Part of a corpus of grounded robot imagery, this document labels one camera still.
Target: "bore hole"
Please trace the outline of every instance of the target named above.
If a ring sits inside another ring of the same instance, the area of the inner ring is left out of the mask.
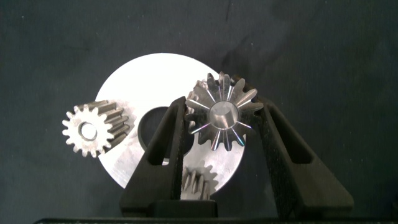
[[[88,141],[92,141],[97,137],[97,129],[93,124],[84,122],[80,126],[80,136]]]
[[[228,101],[215,103],[209,112],[210,123],[216,128],[232,128],[238,120],[238,109]]]
[[[148,111],[142,118],[138,125],[138,138],[139,142],[144,150],[147,149],[150,140],[154,136],[156,129],[159,127],[160,122],[164,114],[166,114],[168,107],[158,107]],[[186,131],[185,136],[185,147],[184,147],[184,155],[192,148],[193,145],[193,137],[194,135],[188,134]],[[170,158],[171,145],[167,148],[165,153],[165,159]]]

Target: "metal gear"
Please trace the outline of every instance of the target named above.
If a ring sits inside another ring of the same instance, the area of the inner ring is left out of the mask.
[[[188,113],[185,118],[190,121],[189,133],[199,133],[199,144],[210,140],[213,151],[221,142],[227,151],[232,150],[233,141],[240,146],[245,145],[243,136],[252,128],[248,123],[263,104],[251,102],[257,90],[245,93],[244,84],[242,78],[233,85],[229,75],[223,72],[218,80],[209,73],[207,82],[197,82],[187,98]]]
[[[115,102],[94,101],[75,106],[74,111],[67,112],[69,121],[62,121],[67,127],[62,134],[69,136],[66,141],[68,145],[75,145],[73,151],[81,150],[84,157],[88,153],[92,157],[96,157],[97,152],[104,154],[127,136],[125,131],[129,126],[124,122],[128,117],[121,115],[123,109],[116,108]]]
[[[217,181],[214,180],[217,174],[211,173],[211,166],[204,167],[204,161],[202,164],[201,169],[183,168],[181,200],[210,200],[210,195],[217,185]]]

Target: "black fabric background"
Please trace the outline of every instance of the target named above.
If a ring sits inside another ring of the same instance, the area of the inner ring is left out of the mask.
[[[394,0],[1,1],[0,223],[121,215],[122,188],[72,152],[61,120],[122,64],[157,52],[240,74],[351,192],[353,217],[388,217],[398,193],[397,10]],[[245,153],[215,195],[220,216],[275,215],[265,167],[261,151]]]

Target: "small spur gear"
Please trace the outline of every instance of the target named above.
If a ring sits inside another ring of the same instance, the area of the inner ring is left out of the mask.
[[[210,194],[214,192],[217,181],[216,173],[211,173],[211,166],[201,169],[183,168],[181,200],[210,200]]]
[[[123,109],[116,108],[116,103],[108,101],[94,101],[74,107],[74,113],[67,112],[69,120],[63,120],[67,127],[62,134],[69,136],[66,143],[74,144],[74,152],[81,150],[84,157],[88,153],[92,157],[97,152],[104,154],[118,145],[127,134],[129,126],[124,124],[127,116],[122,116]]]
[[[185,119],[190,121],[189,133],[199,133],[199,144],[210,140],[213,151],[221,142],[227,151],[232,150],[233,141],[245,145],[243,136],[252,128],[248,123],[263,104],[251,102],[257,90],[245,93],[244,84],[242,78],[233,85],[229,75],[223,72],[218,80],[209,73],[207,82],[197,82],[187,98]]]

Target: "silver metal disc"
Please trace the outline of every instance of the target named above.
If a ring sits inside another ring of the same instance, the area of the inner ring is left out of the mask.
[[[122,106],[129,113],[126,114],[129,122],[134,122],[123,142],[99,156],[106,171],[121,187],[126,187],[144,154],[137,134],[141,118],[154,108],[169,106],[177,98],[187,97],[197,80],[205,80],[207,73],[217,74],[190,57],[151,54],[124,64],[105,81],[96,101],[128,102]],[[200,170],[204,169],[204,162],[207,169],[211,167],[211,173],[217,174],[213,186],[210,186],[212,194],[232,177],[241,161],[244,147],[233,142],[233,150],[230,152],[225,150],[224,145],[220,145],[217,151],[212,151],[210,141],[202,145],[197,142],[198,134],[195,135],[191,150],[184,157],[183,165],[188,169]]]

